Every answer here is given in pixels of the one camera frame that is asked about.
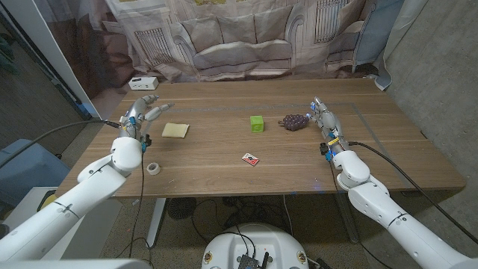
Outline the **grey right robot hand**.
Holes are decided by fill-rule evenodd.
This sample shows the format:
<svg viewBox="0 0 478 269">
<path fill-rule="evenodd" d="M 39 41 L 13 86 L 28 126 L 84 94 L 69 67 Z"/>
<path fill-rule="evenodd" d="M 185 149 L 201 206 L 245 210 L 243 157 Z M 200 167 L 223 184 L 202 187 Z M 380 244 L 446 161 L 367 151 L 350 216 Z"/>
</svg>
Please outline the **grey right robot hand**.
<svg viewBox="0 0 478 269">
<path fill-rule="evenodd" d="M 327 161 L 332 161 L 338 153 L 349 150 L 349 145 L 344 139 L 341 122 L 326 107 L 326 104 L 316 96 L 310 104 L 310 109 L 311 113 L 307 113 L 306 117 L 320 128 L 325 140 L 320 144 L 321 155 L 324 155 Z"/>
</svg>

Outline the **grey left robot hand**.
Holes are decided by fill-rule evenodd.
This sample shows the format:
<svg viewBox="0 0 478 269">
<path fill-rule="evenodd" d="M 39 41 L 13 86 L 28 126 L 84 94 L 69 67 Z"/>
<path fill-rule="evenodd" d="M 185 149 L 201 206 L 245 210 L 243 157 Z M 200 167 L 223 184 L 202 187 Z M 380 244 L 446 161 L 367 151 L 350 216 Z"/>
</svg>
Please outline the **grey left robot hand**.
<svg viewBox="0 0 478 269">
<path fill-rule="evenodd" d="M 146 127 L 147 131 L 152 121 L 158 119 L 163 112 L 175 105 L 174 103 L 167 103 L 155 108 L 150 108 L 150 105 L 158 99 L 159 96 L 156 95 L 147 95 L 137 99 L 126 111 L 125 115 L 120 117 L 118 137 L 129 137 L 141 141 L 143 122 L 149 124 Z"/>
</svg>

